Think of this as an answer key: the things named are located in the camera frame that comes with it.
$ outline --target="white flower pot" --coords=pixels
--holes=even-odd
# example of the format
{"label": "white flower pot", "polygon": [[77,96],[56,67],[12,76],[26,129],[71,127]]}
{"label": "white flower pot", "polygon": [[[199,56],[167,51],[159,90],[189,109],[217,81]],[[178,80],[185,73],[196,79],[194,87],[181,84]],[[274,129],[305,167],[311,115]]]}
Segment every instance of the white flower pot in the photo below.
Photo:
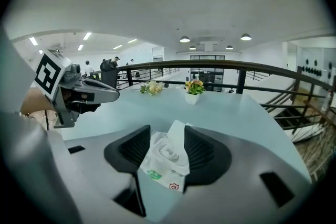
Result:
{"label": "white flower pot", "polygon": [[198,102],[199,98],[200,98],[200,94],[199,93],[197,95],[189,94],[187,92],[185,93],[185,101],[188,104],[195,105]]}

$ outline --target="white ceiling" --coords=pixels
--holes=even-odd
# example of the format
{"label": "white ceiling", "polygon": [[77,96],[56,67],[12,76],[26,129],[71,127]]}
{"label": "white ceiling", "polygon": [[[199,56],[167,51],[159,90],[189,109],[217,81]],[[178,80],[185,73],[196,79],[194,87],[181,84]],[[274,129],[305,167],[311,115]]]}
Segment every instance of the white ceiling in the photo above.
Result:
{"label": "white ceiling", "polygon": [[[273,40],[286,41],[296,37],[334,32],[321,0],[14,2],[15,5],[9,9],[7,16],[7,27],[5,24],[9,37],[14,40],[27,38],[32,33],[39,35],[39,32],[44,31],[81,29],[133,36],[177,51],[185,51],[190,45],[206,40],[218,43],[214,50],[224,50],[227,45],[232,45],[234,51],[241,51]],[[29,23],[31,19],[34,20],[34,24]],[[253,39],[241,41],[240,36],[243,33],[249,33]],[[179,39],[183,35],[189,36],[192,43],[180,44]],[[96,46],[94,50],[103,51],[106,50],[106,46],[109,45]]]}
{"label": "white ceiling", "polygon": [[[119,37],[107,34],[95,34],[92,33],[87,40],[83,40],[86,33],[57,33],[51,35],[44,35],[35,37],[38,45],[33,46],[32,42],[28,39],[17,41],[14,43],[14,47],[18,53],[25,59],[34,59],[39,55],[39,50],[44,49],[58,49],[62,52],[69,54],[89,54],[94,52],[121,52],[126,49],[132,48],[143,42],[136,40],[128,43],[132,38]],[[80,44],[84,46],[80,51],[78,47]]]}

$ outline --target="green logo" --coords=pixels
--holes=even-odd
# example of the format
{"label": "green logo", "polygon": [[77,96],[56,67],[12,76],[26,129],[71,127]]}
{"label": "green logo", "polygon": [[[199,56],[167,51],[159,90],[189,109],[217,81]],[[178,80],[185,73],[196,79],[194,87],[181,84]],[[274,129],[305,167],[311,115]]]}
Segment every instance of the green logo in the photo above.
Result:
{"label": "green logo", "polygon": [[162,177],[162,175],[158,174],[156,171],[154,170],[148,170],[147,174],[153,178],[153,179],[160,179]]}

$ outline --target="red logo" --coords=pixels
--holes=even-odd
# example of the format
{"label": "red logo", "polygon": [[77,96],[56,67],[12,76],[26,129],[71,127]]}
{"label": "red logo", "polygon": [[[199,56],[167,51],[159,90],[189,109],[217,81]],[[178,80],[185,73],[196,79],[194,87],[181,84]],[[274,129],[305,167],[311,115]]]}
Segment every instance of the red logo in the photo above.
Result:
{"label": "red logo", "polygon": [[174,189],[174,190],[178,190],[179,187],[178,187],[178,184],[173,183],[173,184],[169,185],[169,188]]}

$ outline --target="bouquet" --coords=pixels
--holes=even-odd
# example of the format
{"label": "bouquet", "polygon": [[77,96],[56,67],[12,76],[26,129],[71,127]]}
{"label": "bouquet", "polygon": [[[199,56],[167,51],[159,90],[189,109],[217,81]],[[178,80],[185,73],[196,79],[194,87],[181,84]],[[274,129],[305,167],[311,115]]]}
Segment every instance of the bouquet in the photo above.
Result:
{"label": "bouquet", "polygon": [[157,94],[162,90],[162,84],[157,83],[156,81],[152,80],[144,85],[140,86],[140,92],[145,93],[147,92],[149,95]]}
{"label": "bouquet", "polygon": [[205,90],[203,87],[203,82],[198,79],[190,81],[190,82],[187,81],[185,85],[187,86],[186,90],[187,90],[187,93],[189,94],[197,95],[197,94],[203,93],[203,91]]}

